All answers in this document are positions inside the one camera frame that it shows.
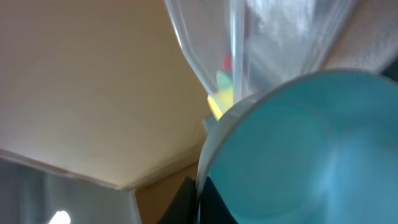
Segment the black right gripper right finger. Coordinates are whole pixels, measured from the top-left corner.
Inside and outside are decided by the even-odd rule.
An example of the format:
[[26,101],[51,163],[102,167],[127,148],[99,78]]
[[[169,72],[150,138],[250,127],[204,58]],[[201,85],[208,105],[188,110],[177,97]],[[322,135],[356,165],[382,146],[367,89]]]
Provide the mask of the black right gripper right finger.
[[238,224],[229,212],[210,177],[206,178],[200,197],[200,224]]

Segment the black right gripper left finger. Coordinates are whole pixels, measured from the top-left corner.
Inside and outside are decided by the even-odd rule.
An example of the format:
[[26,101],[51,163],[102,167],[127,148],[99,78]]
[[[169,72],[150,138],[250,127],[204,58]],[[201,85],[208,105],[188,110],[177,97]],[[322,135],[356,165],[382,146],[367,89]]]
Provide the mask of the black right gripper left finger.
[[196,196],[195,180],[184,178],[157,224],[194,224],[197,220]]

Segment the light blue rice bowl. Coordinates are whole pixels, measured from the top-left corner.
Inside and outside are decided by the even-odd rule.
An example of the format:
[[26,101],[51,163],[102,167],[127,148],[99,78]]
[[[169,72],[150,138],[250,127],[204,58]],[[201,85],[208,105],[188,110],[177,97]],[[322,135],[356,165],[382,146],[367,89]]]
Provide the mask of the light blue rice bowl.
[[237,223],[396,223],[397,83],[334,70],[232,106],[210,129],[210,177]]

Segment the white napkin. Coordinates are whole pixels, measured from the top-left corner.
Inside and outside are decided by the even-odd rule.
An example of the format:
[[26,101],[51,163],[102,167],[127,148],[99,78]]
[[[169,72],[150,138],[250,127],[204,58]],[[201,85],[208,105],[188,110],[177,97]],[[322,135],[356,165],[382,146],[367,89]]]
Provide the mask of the white napkin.
[[302,39],[310,32],[316,0],[247,0],[258,29],[274,40]]

